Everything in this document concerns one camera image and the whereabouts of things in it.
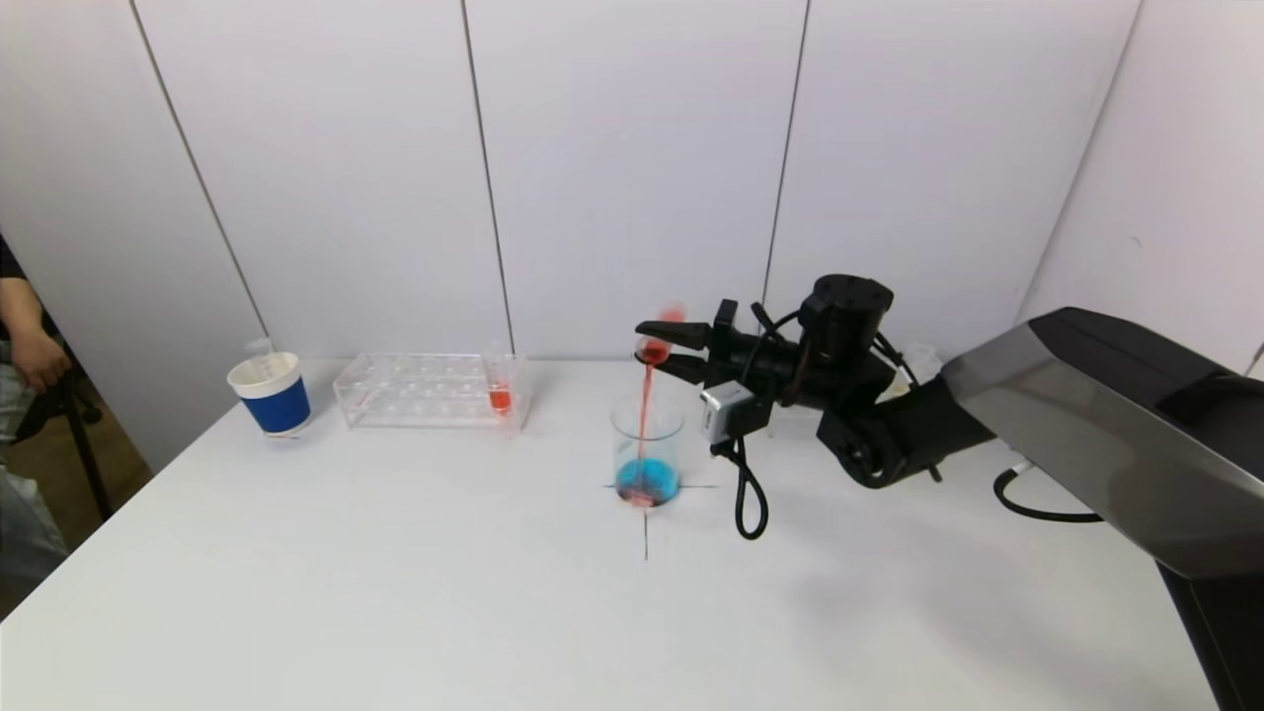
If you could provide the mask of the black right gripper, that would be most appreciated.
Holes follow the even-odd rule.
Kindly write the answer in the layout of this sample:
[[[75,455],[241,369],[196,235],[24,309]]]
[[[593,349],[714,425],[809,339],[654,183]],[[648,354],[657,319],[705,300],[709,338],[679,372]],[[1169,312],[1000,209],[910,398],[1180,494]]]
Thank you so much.
[[[635,333],[645,339],[650,350],[705,350],[700,356],[670,356],[667,352],[636,352],[635,358],[650,369],[690,385],[705,387],[737,381],[750,390],[784,390],[795,376],[799,345],[789,342],[780,330],[784,323],[796,319],[793,312],[782,321],[771,321],[766,311],[755,320],[771,326],[769,334],[747,334],[737,328],[739,302],[723,300],[712,325],[704,321],[641,321]]]

